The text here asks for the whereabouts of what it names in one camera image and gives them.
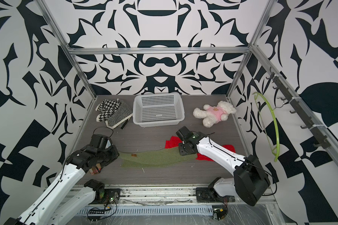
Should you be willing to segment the green knitted scarf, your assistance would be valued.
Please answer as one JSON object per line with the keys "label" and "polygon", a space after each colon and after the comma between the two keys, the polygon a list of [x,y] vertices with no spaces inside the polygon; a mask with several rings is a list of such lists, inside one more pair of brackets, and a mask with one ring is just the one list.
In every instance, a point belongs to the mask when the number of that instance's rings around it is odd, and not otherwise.
{"label": "green knitted scarf", "polygon": [[121,166],[126,168],[169,167],[181,162],[196,160],[197,154],[180,155],[179,148],[169,148],[149,152],[120,153]]}

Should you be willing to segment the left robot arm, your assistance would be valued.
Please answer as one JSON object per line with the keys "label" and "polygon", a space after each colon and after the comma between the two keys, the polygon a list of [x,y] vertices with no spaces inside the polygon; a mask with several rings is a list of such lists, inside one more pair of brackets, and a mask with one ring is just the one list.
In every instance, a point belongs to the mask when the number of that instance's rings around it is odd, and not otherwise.
{"label": "left robot arm", "polygon": [[44,193],[18,218],[9,218],[5,223],[65,225],[88,204],[94,201],[105,202],[105,185],[91,179],[78,194],[60,206],[65,196],[87,172],[99,173],[118,157],[119,152],[110,137],[93,134],[89,144],[68,156],[59,175]]}

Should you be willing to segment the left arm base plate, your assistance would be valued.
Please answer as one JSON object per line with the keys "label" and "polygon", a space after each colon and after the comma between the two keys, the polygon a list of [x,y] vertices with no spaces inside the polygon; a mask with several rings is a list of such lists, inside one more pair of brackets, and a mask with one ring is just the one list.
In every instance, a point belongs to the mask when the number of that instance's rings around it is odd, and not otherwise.
{"label": "left arm base plate", "polygon": [[105,188],[104,194],[99,203],[106,204],[106,203],[113,203],[118,202],[121,195],[120,188]]}

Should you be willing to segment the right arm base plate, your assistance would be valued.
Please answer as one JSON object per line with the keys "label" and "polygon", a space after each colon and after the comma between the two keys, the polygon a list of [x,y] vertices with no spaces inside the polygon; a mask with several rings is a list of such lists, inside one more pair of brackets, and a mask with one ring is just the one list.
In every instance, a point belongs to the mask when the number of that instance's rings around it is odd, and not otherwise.
{"label": "right arm base plate", "polygon": [[209,203],[209,202],[221,202],[221,203],[231,203],[235,202],[235,197],[233,196],[225,196],[221,197],[217,194],[213,188],[196,188],[195,196],[197,202],[200,203]]}

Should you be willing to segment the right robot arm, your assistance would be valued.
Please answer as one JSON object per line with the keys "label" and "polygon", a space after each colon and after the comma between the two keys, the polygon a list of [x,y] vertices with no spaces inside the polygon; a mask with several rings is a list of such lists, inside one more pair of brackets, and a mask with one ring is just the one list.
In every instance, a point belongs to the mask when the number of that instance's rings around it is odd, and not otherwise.
{"label": "right robot arm", "polygon": [[190,131],[185,126],[176,135],[182,141],[179,145],[180,155],[199,153],[214,160],[233,176],[232,182],[224,178],[215,181],[212,185],[214,194],[220,197],[236,196],[246,204],[255,206],[270,187],[269,174],[256,156],[245,157],[231,152],[214,142],[210,135]]}

